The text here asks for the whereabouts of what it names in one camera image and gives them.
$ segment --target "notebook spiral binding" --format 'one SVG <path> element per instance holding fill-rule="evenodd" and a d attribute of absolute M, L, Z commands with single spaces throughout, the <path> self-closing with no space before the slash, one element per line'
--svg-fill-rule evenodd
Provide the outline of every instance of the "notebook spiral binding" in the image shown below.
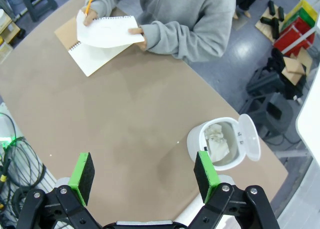
<path fill-rule="evenodd" d="M 81 42 L 80 41 L 78 41 L 76 44 L 74 44 L 70 49 L 69 49 L 69 51 L 72 51 L 72 50 L 74 50 L 77 46 L 79 46 L 81 44 Z"/>
<path fill-rule="evenodd" d="M 120 19 L 120 18 L 130 18 L 132 17 L 131 15 L 124 15 L 124 16 L 112 16 L 112 17 L 101 17 L 101 18 L 97 18 L 95 20 L 114 20 L 114 19 Z"/>

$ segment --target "brown table surface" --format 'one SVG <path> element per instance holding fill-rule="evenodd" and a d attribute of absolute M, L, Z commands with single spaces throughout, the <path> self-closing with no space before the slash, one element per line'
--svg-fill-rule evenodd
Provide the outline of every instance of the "brown table surface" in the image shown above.
<path fill-rule="evenodd" d="M 136 46 L 86 77 L 54 34 L 83 4 L 70 0 L 17 46 L 0 66 L 1 96 L 56 178 L 91 152 L 88 209 L 99 223 L 174 219 L 199 193 L 188 132 L 239 115 L 184 62 Z M 262 186 L 271 200 L 287 171 L 261 147 L 259 162 L 223 174 L 241 189 Z"/>

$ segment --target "red box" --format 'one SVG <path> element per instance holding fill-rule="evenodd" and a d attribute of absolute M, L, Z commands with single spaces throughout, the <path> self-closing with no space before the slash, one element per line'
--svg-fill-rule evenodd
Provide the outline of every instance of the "red box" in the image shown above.
<path fill-rule="evenodd" d="M 298 16 L 294 22 L 292 22 L 283 31 L 280 32 L 280 36 L 286 33 L 292 26 L 294 26 L 302 34 L 305 34 L 311 29 L 308 23 L 306 23 L 300 16 Z"/>
<path fill-rule="evenodd" d="M 304 31 L 305 33 L 305 30 L 307 28 L 305 25 L 303 25 L 303 28 L 302 28 L 301 25 L 302 25 L 301 22 L 297 24 L 297 26 L 300 29 L 302 29 L 302 31 Z M 281 32 L 279 39 L 274 42 L 273 46 L 279 49 L 280 51 L 283 51 L 288 46 L 290 46 L 293 42 L 299 39 L 304 33 L 300 32 L 295 25 L 288 26 L 284 31 Z M 315 33 L 308 36 L 305 40 L 303 40 L 294 48 L 292 48 L 290 51 L 288 51 L 285 55 L 289 57 L 293 53 L 295 56 L 297 56 L 302 47 L 307 49 L 308 47 L 312 46 L 312 44 L 314 43 L 314 40 L 315 40 Z"/>

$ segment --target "black block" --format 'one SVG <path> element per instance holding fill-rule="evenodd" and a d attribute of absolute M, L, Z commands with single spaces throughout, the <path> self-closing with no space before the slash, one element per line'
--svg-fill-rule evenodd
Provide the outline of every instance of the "black block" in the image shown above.
<path fill-rule="evenodd" d="M 279 36 L 279 20 L 274 17 L 272 19 L 272 38 L 277 40 Z"/>
<path fill-rule="evenodd" d="M 267 17 L 261 17 L 260 18 L 260 22 L 263 23 L 263 24 L 267 24 L 267 25 L 270 25 L 272 26 L 272 19 L 269 19 Z"/>
<path fill-rule="evenodd" d="M 270 15 L 274 16 L 276 14 L 276 10 L 275 10 L 275 4 L 274 4 L 274 2 L 272 0 L 269 0 L 268 7 L 269 7 Z"/>
<path fill-rule="evenodd" d="M 279 6 L 278 8 L 278 14 L 279 14 L 279 21 L 283 22 L 285 20 L 285 13 L 284 13 L 284 9 Z"/>

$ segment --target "spiral notebook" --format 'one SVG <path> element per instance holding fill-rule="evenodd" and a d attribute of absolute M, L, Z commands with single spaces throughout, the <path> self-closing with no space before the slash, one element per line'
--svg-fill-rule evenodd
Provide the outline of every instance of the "spiral notebook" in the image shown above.
<path fill-rule="evenodd" d="M 131 45 L 98 48 L 83 44 L 77 39 L 75 17 L 59 27 L 54 33 L 87 77 Z"/>
<path fill-rule="evenodd" d="M 84 25 L 86 16 L 80 10 L 76 16 L 77 40 L 97 48 L 114 48 L 123 45 L 140 43 L 145 39 L 141 34 L 132 35 L 130 28 L 137 28 L 134 16 L 102 17 L 94 20 L 89 26 Z"/>

